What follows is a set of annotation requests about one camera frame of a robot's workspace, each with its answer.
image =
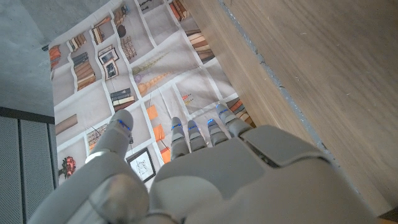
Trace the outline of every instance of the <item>framed sketch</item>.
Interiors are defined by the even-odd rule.
[[[104,70],[105,70],[105,80],[108,80],[110,78],[113,78],[115,76],[119,75],[119,70],[116,66],[116,63],[114,62],[113,59],[109,60],[105,64],[103,64]]]
[[[133,171],[143,181],[143,183],[147,182],[156,175],[155,167],[152,159],[150,158],[148,148],[137,152],[126,160]]]
[[[109,60],[113,59],[113,60],[117,60],[119,59],[119,56],[116,53],[116,50],[113,48],[107,52],[105,52],[103,55],[98,56],[99,61],[101,62],[101,64],[105,64],[106,62],[108,62]]]
[[[112,45],[109,45],[109,46],[105,47],[104,49],[102,49],[102,50],[100,50],[100,51],[98,52],[98,56],[103,55],[104,53],[110,51],[112,48],[113,48]]]

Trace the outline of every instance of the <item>gray panel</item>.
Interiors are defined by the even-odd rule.
[[[43,36],[51,41],[81,22],[108,1],[22,0],[21,2]]]
[[[47,124],[21,120],[22,159],[27,219],[53,191]]]
[[[311,144],[269,125],[247,131],[241,138],[278,166],[286,166],[306,157],[325,157]]]
[[[215,147],[200,149],[165,164],[152,185],[170,177],[190,175],[209,181],[217,187],[224,199],[229,199],[240,187],[264,174],[261,164],[264,163],[242,140],[232,138]]]
[[[0,223],[22,223],[17,119],[0,117]]]
[[[55,135],[55,125],[49,124],[49,133],[50,133],[50,148],[52,151],[52,164],[54,169],[54,177],[55,177],[55,187],[58,186],[58,152],[57,152],[57,138]]]
[[[52,39],[43,37],[20,0],[0,1],[0,11],[1,106],[54,116],[50,57],[41,49]]]

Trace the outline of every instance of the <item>robot finger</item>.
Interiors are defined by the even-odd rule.
[[[218,116],[221,121],[225,124],[227,130],[231,134],[231,137],[238,137],[243,132],[250,130],[252,127],[246,122],[237,118],[235,114],[229,110],[226,106],[218,104],[216,107]]]
[[[228,140],[228,137],[225,135],[224,131],[221,130],[214,119],[207,121],[207,127],[210,133],[210,141],[213,146]]]
[[[181,120],[178,117],[172,118],[172,152],[170,160],[174,160],[180,156],[189,153],[189,148],[185,140],[184,130],[182,129]]]
[[[191,145],[192,152],[196,150],[203,149],[206,147],[206,142],[203,136],[199,132],[199,128],[197,124],[190,120],[188,121],[188,135],[189,135],[189,143]]]

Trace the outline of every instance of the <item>blue led light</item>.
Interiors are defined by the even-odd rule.
[[[228,109],[226,108],[225,110],[221,111],[221,112],[218,114],[218,116],[221,115],[222,113],[224,113],[225,111],[228,111]]]
[[[122,127],[126,127],[128,130],[130,130],[129,126],[127,126],[126,124],[123,123],[122,120],[118,120],[119,123],[122,125]]]
[[[191,130],[192,128],[197,128],[197,126],[192,126],[191,128],[188,128],[188,131]]]
[[[172,126],[172,129],[175,128],[176,126],[181,126],[181,124],[176,124],[176,125]]]

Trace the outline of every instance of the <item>wood grain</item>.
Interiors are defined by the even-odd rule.
[[[238,31],[229,23],[220,7],[207,13],[201,1],[187,1],[190,12],[201,27],[202,34],[217,55],[223,70],[243,100],[247,111],[257,124],[270,124],[312,142],[302,123],[279,93],[256,56],[243,42]]]
[[[251,68],[256,61],[242,53],[248,46],[241,46],[243,38],[218,1],[185,2],[255,123],[270,122],[264,117],[272,114],[271,122],[287,119],[288,125],[294,115],[280,115],[288,111],[283,99],[271,99],[267,74]],[[398,205],[397,3],[224,3],[373,211]]]

